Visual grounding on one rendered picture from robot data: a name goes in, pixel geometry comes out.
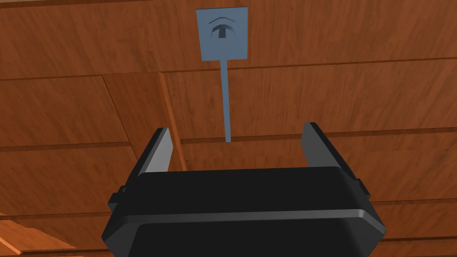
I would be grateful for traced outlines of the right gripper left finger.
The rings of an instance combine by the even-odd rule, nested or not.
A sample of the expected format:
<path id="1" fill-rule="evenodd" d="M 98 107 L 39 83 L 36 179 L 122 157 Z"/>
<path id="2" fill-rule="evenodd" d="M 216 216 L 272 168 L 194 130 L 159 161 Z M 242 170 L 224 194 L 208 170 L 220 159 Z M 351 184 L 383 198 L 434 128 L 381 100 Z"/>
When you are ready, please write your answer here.
<path id="1" fill-rule="evenodd" d="M 168 128 L 158 128 L 140 155 L 130 176 L 135 178 L 142 173 L 167 172 L 173 151 L 173 143 Z"/>

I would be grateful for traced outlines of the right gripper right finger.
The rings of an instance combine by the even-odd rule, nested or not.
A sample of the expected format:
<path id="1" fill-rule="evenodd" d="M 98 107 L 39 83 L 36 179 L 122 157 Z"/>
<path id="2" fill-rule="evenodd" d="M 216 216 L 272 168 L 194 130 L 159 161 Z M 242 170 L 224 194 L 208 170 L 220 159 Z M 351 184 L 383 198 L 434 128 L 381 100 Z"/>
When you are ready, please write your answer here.
<path id="1" fill-rule="evenodd" d="M 307 122 L 304 124 L 301 147 L 309 167 L 335 166 L 341 168 L 351 179 L 357 179 L 342 155 L 339 154 L 317 123 Z"/>

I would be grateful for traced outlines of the grey-blue square plate with rod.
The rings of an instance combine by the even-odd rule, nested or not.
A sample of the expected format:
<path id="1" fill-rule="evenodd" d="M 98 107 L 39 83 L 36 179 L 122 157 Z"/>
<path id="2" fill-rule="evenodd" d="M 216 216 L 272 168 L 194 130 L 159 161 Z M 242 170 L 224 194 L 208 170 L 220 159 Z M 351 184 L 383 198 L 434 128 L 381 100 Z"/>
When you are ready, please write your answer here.
<path id="1" fill-rule="evenodd" d="M 204 62 L 219 61 L 225 141 L 231 142 L 228 61 L 248 57 L 248 7 L 196 9 Z"/>

